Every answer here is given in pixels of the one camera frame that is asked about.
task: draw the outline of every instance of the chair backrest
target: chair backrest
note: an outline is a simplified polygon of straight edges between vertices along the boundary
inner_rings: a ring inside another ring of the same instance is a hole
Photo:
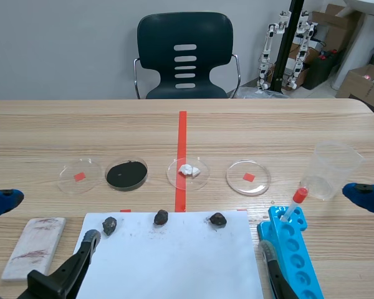
[[[231,60],[233,27],[224,14],[174,12],[146,16],[138,25],[137,42],[141,66],[161,75],[159,86],[147,98],[227,97],[209,80],[211,69]],[[186,83],[194,87],[179,85]]]

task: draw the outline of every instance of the black pole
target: black pole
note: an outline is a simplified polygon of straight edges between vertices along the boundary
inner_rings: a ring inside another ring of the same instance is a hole
[[[274,67],[274,73],[270,90],[275,92],[281,92],[282,76],[284,75],[285,66],[287,65],[288,55],[291,49],[292,42],[295,37],[297,25],[302,11],[304,0],[292,0],[289,7],[291,17],[289,25],[282,36],[279,55],[277,56],[276,66]]]

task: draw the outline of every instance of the wooden table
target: wooden table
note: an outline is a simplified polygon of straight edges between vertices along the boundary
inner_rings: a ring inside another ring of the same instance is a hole
[[[301,100],[97,100],[0,101],[0,189],[20,189],[26,198],[0,217],[0,278],[26,222],[66,217],[51,271],[72,255],[85,213],[172,211],[175,188],[166,178],[176,157],[178,112],[188,112],[187,155],[211,168],[207,185],[187,192],[187,211],[247,209],[266,299],[272,298],[256,225],[271,205],[288,205],[318,141],[353,146],[366,162],[351,181],[374,184],[374,114],[361,102]],[[110,189],[102,179],[92,190],[69,196],[57,186],[64,165],[95,158],[137,156],[148,164],[148,181],[132,192]],[[272,176],[258,197],[234,192],[227,167],[255,159]],[[374,299],[374,215],[339,193],[322,202],[308,198],[303,209],[309,254],[325,298]],[[0,281],[0,295],[16,298],[25,283]]]

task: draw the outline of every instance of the blue test tube rack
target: blue test tube rack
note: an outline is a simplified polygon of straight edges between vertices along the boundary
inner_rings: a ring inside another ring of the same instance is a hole
[[[276,248],[282,274],[299,299],[324,299],[302,237],[307,228],[304,213],[297,207],[289,221],[282,222],[280,218],[287,209],[269,209],[270,221],[257,226],[259,238],[270,241]]]

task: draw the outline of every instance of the white board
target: white board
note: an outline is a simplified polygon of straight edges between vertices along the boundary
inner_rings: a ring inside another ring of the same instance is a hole
[[[65,226],[65,218],[35,218],[28,221],[1,279],[26,280],[32,270],[47,275]]]
[[[224,228],[214,228],[214,212],[87,214],[75,252],[90,229],[101,242],[78,299],[263,299],[246,211],[221,212]],[[107,237],[102,222],[116,218]]]

